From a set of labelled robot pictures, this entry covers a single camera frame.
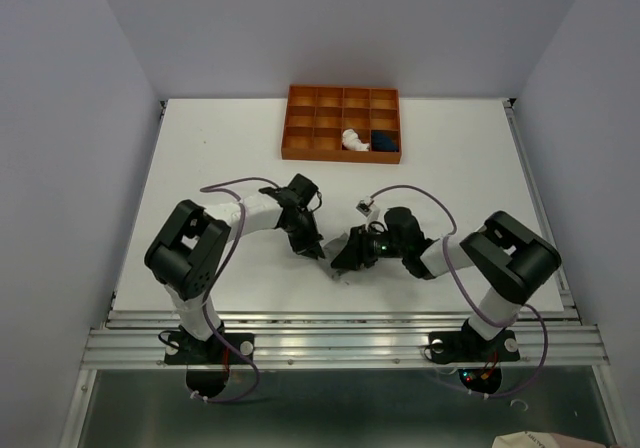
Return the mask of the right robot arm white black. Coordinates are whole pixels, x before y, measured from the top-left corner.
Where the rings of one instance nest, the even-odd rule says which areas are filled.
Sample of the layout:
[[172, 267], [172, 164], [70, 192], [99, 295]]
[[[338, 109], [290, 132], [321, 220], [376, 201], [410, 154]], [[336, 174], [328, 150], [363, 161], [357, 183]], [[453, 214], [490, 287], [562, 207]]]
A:
[[387, 210], [384, 221], [353, 227], [323, 246], [329, 272], [340, 276], [370, 268], [382, 258], [399, 259], [409, 273], [424, 280], [477, 269], [489, 284], [460, 334], [463, 352], [482, 358], [496, 337], [513, 324], [521, 308], [560, 268], [554, 246], [504, 211], [497, 211], [467, 236], [431, 239], [405, 207]]

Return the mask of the white pink grey underwear pile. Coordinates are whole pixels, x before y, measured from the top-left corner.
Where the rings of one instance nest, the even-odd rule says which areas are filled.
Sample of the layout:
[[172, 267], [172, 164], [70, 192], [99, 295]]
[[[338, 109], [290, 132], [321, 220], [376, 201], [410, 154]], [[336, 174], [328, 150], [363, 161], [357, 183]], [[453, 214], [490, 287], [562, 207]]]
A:
[[346, 129], [342, 132], [342, 146], [349, 151], [355, 152], [368, 152], [370, 150], [370, 144], [363, 142], [353, 129]]

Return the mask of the navy blue underwear white trim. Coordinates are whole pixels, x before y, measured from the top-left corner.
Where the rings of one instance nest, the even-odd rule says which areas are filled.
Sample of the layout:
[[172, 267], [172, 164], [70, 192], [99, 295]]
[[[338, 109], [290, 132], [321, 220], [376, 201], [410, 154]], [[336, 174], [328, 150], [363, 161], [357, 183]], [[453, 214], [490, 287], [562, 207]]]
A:
[[376, 152], [396, 153], [400, 151], [398, 133], [395, 131], [372, 130], [371, 147]]

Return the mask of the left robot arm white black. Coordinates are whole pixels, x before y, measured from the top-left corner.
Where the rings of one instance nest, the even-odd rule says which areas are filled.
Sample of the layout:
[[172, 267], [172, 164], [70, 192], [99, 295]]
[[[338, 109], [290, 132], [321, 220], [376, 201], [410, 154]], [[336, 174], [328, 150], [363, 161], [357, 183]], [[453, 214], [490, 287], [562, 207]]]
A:
[[318, 260], [324, 257], [310, 202], [322, 195], [310, 179], [297, 174], [280, 186], [263, 177], [245, 177], [205, 186], [203, 193], [224, 193], [230, 203], [209, 208], [190, 199], [173, 209], [144, 257], [145, 266], [169, 294], [190, 337], [188, 350], [199, 361], [215, 360], [222, 350], [223, 322], [211, 291], [242, 237], [281, 230], [292, 251]]

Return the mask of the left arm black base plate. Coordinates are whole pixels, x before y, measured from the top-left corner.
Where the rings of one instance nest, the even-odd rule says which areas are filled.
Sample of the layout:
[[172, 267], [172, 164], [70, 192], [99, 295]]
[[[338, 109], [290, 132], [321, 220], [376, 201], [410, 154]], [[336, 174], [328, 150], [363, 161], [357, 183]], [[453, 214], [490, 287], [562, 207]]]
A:
[[183, 330], [163, 330], [158, 339], [165, 348], [163, 363], [169, 366], [247, 365], [215, 336], [204, 342]]

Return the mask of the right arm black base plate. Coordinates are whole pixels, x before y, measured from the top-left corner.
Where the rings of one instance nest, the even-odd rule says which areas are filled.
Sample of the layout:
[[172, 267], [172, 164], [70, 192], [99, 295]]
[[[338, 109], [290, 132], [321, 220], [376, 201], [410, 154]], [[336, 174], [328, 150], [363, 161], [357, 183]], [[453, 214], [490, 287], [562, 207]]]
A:
[[503, 330], [492, 340], [485, 340], [477, 333], [437, 331], [428, 335], [429, 358], [436, 364], [517, 362], [520, 360], [515, 333]]

